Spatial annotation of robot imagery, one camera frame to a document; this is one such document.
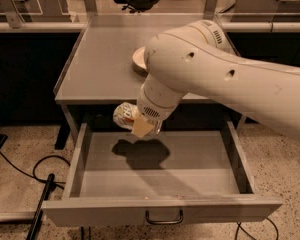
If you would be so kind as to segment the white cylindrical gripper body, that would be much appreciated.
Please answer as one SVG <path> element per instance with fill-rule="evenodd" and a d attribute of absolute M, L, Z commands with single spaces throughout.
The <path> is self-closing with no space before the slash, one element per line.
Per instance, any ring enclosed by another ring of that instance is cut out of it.
<path fill-rule="evenodd" d="M 183 97 L 182 92 L 172 90 L 148 75 L 141 86 L 137 108 L 149 120 L 164 121 L 176 109 Z"/>

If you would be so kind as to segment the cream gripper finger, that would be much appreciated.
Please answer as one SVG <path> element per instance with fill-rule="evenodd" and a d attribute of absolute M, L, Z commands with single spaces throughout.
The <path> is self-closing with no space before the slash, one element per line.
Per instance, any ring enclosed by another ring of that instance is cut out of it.
<path fill-rule="evenodd" d="M 143 115 L 138 115 L 132 126 L 132 134 L 138 138 L 143 138 L 150 133 L 154 128 L 154 125 Z"/>

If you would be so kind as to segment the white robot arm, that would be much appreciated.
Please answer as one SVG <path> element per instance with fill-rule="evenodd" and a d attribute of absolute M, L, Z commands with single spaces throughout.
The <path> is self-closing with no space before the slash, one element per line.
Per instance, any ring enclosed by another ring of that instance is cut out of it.
<path fill-rule="evenodd" d="M 300 142 L 300 68 L 226 51 L 218 24 L 200 20 L 154 36 L 145 47 L 148 76 L 138 110 L 157 122 L 195 94 Z"/>

